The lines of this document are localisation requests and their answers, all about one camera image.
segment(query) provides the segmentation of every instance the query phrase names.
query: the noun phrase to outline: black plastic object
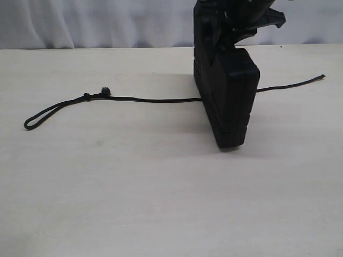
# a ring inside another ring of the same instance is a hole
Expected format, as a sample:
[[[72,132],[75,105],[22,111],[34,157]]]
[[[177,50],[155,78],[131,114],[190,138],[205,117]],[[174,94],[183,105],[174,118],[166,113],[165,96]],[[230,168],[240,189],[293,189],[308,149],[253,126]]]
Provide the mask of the black plastic object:
[[[194,77],[219,148],[244,144],[260,72],[235,43],[257,28],[281,27],[274,0],[198,0],[194,8]]]

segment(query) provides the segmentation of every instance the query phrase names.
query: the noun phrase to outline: black strap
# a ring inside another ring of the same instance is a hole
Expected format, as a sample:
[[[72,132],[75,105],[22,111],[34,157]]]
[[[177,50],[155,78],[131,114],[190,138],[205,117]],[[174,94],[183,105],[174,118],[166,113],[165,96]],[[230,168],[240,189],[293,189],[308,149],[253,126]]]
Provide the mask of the black strap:
[[[287,88],[293,88],[293,87],[300,87],[309,83],[313,83],[318,80],[322,80],[325,78],[325,75],[321,75],[319,77],[316,77],[314,79],[301,82],[298,84],[292,84],[287,86],[280,86],[280,87],[269,87],[269,88],[262,88],[258,89],[257,92],[265,92],[270,90],[277,90],[277,89],[287,89]],[[90,95],[89,93],[85,93],[83,96],[78,97],[74,100],[68,100],[61,103],[54,104],[53,106],[46,108],[45,110],[42,110],[41,112],[37,113],[36,115],[32,116],[31,118],[27,119],[24,122],[24,127],[27,130],[34,130],[35,128],[39,127],[43,122],[45,122],[48,118],[50,118],[52,115],[57,113],[59,110],[61,110],[64,107],[67,107],[69,105],[82,103],[82,102],[89,102],[93,100],[113,100],[113,101],[130,101],[130,102],[140,102],[140,103],[189,103],[189,102],[202,102],[203,100],[201,98],[187,98],[187,99],[141,99],[136,97],[120,97],[120,96],[111,96],[111,90],[108,87],[103,87],[101,89],[101,92],[98,94]],[[29,125],[30,122],[34,121],[35,119],[38,119],[40,116],[46,114],[44,117],[42,117],[40,120],[38,120],[35,124]]]

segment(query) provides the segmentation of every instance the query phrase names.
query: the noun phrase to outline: white curtain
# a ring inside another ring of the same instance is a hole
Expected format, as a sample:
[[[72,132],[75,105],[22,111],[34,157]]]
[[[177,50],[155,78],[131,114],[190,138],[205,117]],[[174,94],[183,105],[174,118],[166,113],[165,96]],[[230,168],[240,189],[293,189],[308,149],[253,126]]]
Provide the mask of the white curtain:
[[[191,46],[196,0],[1,0],[0,48]],[[343,43],[343,0],[277,0],[287,23],[242,44]]]

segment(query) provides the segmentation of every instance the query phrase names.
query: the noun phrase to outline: white backdrop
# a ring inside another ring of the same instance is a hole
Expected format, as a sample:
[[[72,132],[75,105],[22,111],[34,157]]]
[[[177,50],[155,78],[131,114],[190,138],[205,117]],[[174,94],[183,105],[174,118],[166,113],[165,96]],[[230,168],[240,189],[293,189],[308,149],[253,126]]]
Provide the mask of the white backdrop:
[[[196,0],[1,0],[0,48],[192,45]],[[288,22],[243,44],[343,43],[342,0],[277,0]]]

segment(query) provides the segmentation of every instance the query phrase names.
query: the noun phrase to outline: table surface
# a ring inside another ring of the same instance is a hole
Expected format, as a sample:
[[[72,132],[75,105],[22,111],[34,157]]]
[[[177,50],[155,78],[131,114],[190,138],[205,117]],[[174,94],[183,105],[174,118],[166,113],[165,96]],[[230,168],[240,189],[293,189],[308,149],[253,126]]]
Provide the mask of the table surface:
[[[0,256],[343,256],[343,45],[247,47],[246,143],[218,150],[201,103],[95,101],[108,86],[198,97],[192,49],[0,51]]]

